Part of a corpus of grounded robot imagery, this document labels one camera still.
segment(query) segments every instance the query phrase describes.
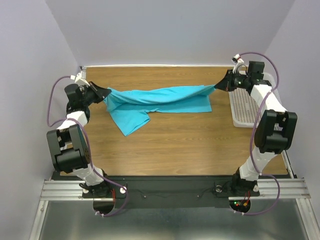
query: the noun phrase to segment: gray wall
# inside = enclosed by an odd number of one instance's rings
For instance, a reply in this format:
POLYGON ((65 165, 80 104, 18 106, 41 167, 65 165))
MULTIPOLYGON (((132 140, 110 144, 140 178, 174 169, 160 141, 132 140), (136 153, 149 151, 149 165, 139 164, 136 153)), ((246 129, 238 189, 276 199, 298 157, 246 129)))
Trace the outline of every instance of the gray wall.
MULTIPOLYGON (((46 140, 50 89, 61 75, 74 74, 77 62, 44 0, 1 1, 0 49, 0 239, 24 240, 53 171, 46 140)), ((55 119, 65 114, 61 91, 53 100, 55 119)))
POLYGON ((320 221, 320 1, 296 0, 266 54, 280 74, 279 93, 298 124, 288 155, 298 177, 305 177, 320 221))
POLYGON ((81 65, 229 65, 264 53, 294 0, 46 2, 81 65))

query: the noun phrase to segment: folded cloth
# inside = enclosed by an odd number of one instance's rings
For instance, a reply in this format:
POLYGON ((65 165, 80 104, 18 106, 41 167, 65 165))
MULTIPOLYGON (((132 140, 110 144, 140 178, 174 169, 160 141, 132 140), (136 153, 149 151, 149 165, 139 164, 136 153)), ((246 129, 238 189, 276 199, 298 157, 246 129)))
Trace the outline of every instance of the folded cloth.
POLYGON ((121 132, 128 136, 149 122, 149 112, 211 112, 209 94, 215 86, 174 86, 151 91, 110 89, 111 93, 103 100, 106 110, 121 132))

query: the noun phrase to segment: wooden table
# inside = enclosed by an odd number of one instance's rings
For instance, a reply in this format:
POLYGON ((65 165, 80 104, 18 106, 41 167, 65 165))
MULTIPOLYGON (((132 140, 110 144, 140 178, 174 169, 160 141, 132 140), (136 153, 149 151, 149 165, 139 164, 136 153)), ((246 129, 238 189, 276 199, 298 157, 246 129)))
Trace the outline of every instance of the wooden table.
MULTIPOLYGON (((225 67, 90 67, 87 81, 118 91, 211 85, 225 67)), ((94 164, 108 175, 232 175, 249 156, 251 128, 234 127, 227 92, 210 95, 212 112, 150 113, 125 137, 106 105, 90 106, 87 130, 94 164)), ((286 174, 279 155, 264 173, 286 174)))

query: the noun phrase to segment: purple cable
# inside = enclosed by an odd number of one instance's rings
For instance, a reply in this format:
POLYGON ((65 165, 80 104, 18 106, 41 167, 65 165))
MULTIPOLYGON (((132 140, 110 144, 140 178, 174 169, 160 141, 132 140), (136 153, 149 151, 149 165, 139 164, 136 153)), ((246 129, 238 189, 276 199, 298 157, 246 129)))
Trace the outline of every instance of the purple cable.
POLYGON ((90 142, 89 142, 88 134, 87 134, 84 126, 82 126, 80 122, 78 122, 76 119, 73 119, 73 118, 63 118, 63 119, 59 119, 59 120, 55 121, 55 122, 52 123, 52 124, 49 123, 51 101, 52 101, 52 96, 53 96, 55 87, 56 87, 56 85, 57 85, 57 83, 58 83, 59 81, 61 81, 62 79, 65 79, 65 78, 70 78, 70 77, 71 77, 71 76, 62 76, 62 77, 60 77, 58 80, 56 80, 55 83, 53 84, 52 89, 51 89, 51 93, 50 93, 50 97, 49 97, 48 109, 47 109, 47 113, 46 113, 46 124, 48 125, 48 127, 52 127, 53 125, 55 125, 55 124, 57 124, 57 123, 59 123, 59 122, 63 122, 63 121, 65 121, 65 120, 70 120, 70 121, 73 121, 73 122, 75 122, 76 124, 78 124, 79 127, 80 127, 80 129, 82 130, 82 132, 83 132, 83 134, 84 134, 84 137, 85 137, 85 140, 86 140, 86 144, 87 144, 87 146, 88 146, 88 151, 89 151, 89 156, 90 156, 90 165, 91 165, 91 167, 92 167, 92 169, 93 169, 93 172, 94 172, 96 175, 98 175, 100 178, 102 178, 104 181, 106 181, 106 182, 108 182, 108 183, 110 183, 110 184, 113 184, 113 185, 115 185, 115 186, 118 186, 119 188, 124 189, 124 191, 125 191, 125 199, 124 199, 124 202, 123 202, 123 204, 121 205, 121 207, 119 207, 116 211, 114 211, 114 212, 112 212, 112 213, 109 213, 109 214, 101 214, 100 212, 96 212, 96 213, 98 213, 99 215, 101 215, 102 217, 111 217, 111 216, 114 216, 114 215, 118 214, 118 213, 127 205, 128 200, 129 200, 129 194, 128 194, 127 189, 126 189, 124 186, 122 186, 121 184, 119 184, 119 183, 117 183, 117 182, 114 182, 114 181, 112 181, 112 180, 110 180, 110 179, 102 176, 101 174, 99 174, 99 173, 97 172, 97 170, 96 170, 95 167, 94 167, 94 163, 93 163, 92 157, 91 157, 91 148, 90 148, 90 142))
POLYGON ((260 116, 260 113, 262 111, 262 108, 264 107, 265 103, 266 103, 266 100, 267 98, 269 97, 269 95, 271 93, 273 93, 279 86, 279 72, 278 72, 278 69, 276 67, 276 65, 271 61, 270 58, 268 58, 267 56, 265 56, 264 54, 262 53, 259 53, 259 52, 254 52, 254 51, 248 51, 248 52, 243 52, 243 53, 240 53, 240 57, 242 57, 243 55, 247 55, 247 54, 255 54, 255 55, 259 55, 259 56, 262 56, 264 57, 265 59, 267 59, 269 61, 269 63, 273 66, 274 70, 275 70, 275 74, 276 74, 276 84, 275 84, 275 87, 271 89, 270 92, 268 92, 265 97, 263 98, 261 104, 260 104, 260 107, 258 109, 258 112, 256 114, 256 117, 255 117, 255 120, 254 120, 254 124, 253 124, 253 129, 252 129, 252 134, 251 134, 251 138, 250 138, 250 157, 251 157, 251 161, 252 161, 252 164, 254 166, 254 169, 256 170, 256 172, 261 175, 261 176, 264 176, 264 177, 269 177, 269 178, 272 178, 275 180, 275 183, 278 187, 278 193, 277 193, 277 196, 276 196, 276 199, 274 201, 274 203, 272 204, 272 206, 270 206, 269 208, 267 208, 266 210, 263 210, 263 211, 259 211, 259 212, 253 212, 253 213, 244 213, 244 215, 248 215, 248 216, 256 216, 256 215, 260 215, 260 214, 264 214, 264 213, 267 213, 269 212, 270 210, 272 210, 278 203, 279 201, 279 198, 280 198, 280 184, 277 180, 277 178, 271 174, 262 174, 256 163, 255 163, 255 160, 254 160, 254 156, 253 156, 253 143, 254 143, 254 137, 255 137, 255 133, 256 133, 256 127, 257 127, 257 124, 258 124, 258 120, 259 120, 259 116, 260 116))

